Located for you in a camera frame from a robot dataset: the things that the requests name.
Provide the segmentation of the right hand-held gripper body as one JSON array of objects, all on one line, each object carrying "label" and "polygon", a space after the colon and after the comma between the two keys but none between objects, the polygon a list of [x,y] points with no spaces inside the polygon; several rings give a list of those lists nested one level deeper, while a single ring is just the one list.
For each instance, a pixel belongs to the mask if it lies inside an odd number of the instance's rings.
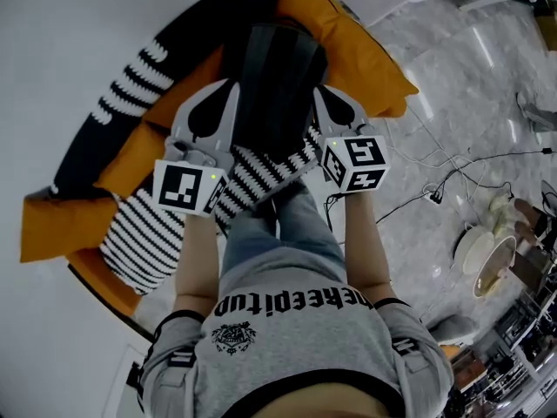
[{"label": "right hand-held gripper body", "polygon": [[320,165],[342,194],[375,191],[388,173],[385,138],[369,124],[325,138]]}]

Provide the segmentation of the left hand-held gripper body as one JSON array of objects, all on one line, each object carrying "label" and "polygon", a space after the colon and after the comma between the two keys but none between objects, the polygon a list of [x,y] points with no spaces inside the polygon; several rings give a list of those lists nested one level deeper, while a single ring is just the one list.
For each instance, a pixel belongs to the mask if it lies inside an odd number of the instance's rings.
[{"label": "left hand-held gripper body", "polygon": [[152,201],[166,211],[210,217],[231,171],[229,152],[207,151],[168,138],[164,157],[155,162]]}]

